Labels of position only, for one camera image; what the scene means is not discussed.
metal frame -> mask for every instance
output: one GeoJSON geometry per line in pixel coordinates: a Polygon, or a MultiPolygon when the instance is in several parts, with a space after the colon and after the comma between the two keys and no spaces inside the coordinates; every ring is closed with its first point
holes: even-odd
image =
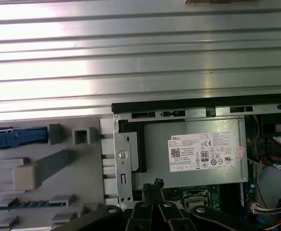
{"type": "MultiPolygon", "coordinates": [[[[214,117],[207,117],[206,115],[206,108],[175,108],[172,110],[157,110],[157,111],[148,111],[154,112],[155,117],[152,118],[132,118],[132,113],[123,113],[123,114],[115,114],[114,115],[114,143],[115,143],[115,160],[116,160],[116,182],[117,182],[117,195],[119,198],[119,204],[122,207],[127,206],[128,201],[133,200],[132,196],[132,178],[131,178],[131,159],[137,159],[138,152],[137,142],[135,142],[136,137],[133,137],[133,143],[127,142],[127,136],[131,133],[119,133],[119,120],[127,120],[128,122],[150,122],[150,121],[169,121],[169,120],[178,120],[184,119],[185,121],[202,121],[202,120],[219,120],[219,119],[229,119],[229,118],[240,118],[241,116],[248,116],[248,115],[263,115],[263,114],[277,114],[281,113],[281,109],[278,109],[280,103],[277,104],[261,104],[261,105],[238,105],[238,106],[252,106],[252,112],[237,112],[231,113],[230,108],[233,107],[216,107],[213,108],[215,110],[216,116],[214,117]],[[168,116],[163,117],[163,112],[165,111],[176,111],[176,110],[185,110],[185,116],[168,116]],[[127,152],[127,157],[124,158],[125,164],[123,165],[123,159],[119,157],[120,152],[127,152]],[[122,184],[121,176],[122,174],[126,175],[126,183],[122,184]]],[[[245,123],[240,123],[240,129],[245,131],[245,123]]],[[[240,137],[241,143],[245,142],[245,137],[240,137]]],[[[246,157],[244,156],[242,159],[242,164],[247,161],[246,157]]]]}

ribbed metal sheet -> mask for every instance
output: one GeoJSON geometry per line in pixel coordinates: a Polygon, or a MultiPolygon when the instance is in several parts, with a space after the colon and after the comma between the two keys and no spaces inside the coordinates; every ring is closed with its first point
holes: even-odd
{"type": "Polygon", "coordinates": [[[0,120],[281,92],[281,0],[0,0],[0,120]]]}

barcode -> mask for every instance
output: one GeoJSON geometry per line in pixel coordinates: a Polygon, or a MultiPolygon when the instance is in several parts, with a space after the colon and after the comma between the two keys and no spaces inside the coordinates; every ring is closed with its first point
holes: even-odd
{"type": "Polygon", "coordinates": [[[171,157],[180,157],[180,148],[172,148],[171,157]]]}

metal bracket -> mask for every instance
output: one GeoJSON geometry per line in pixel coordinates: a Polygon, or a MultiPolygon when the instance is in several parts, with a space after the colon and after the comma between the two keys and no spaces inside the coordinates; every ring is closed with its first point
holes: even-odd
{"type": "Polygon", "coordinates": [[[114,127],[117,195],[119,205],[124,207],[126,202],[133,200],[131,152],[126,137],[118,133],[119,128],[116,120],[114,127]]]}

screw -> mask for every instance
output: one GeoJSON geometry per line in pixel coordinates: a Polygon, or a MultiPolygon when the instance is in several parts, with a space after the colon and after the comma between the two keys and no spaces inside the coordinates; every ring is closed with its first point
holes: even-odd
{"type": "Polygon", "coordinates": [[[141,207],[148,207],[148,204],[147,203],[142,203],[141,207]]]}
{"type": "Polygon", "coordinates": [[[111,209],[108,210],[108,212],[109,212],[109,213],[115,213],[115,212],[116,212],[116,209],[111,208],[111,209]]]}
{"type": "Polygon", "coordinates": [[[126,157],[128,156],[128,153],[126,151],[122,150],[118,153],[118,156],[120,159],[126,159],[126,157]]]}
{"type": "Polygon", "coordinates": [[[197,208],[196,212],[198,213],[204,213],[206,210],[204,208],[197,208]]]}
{"type": "Polygon", "coordinates": [[[171,206],[172,206],[172,204],[171,204],[170,202],[166,202],[166,203],[164,203],[164,207],[169,208],[169,207],[171,207],[171,206]]]}

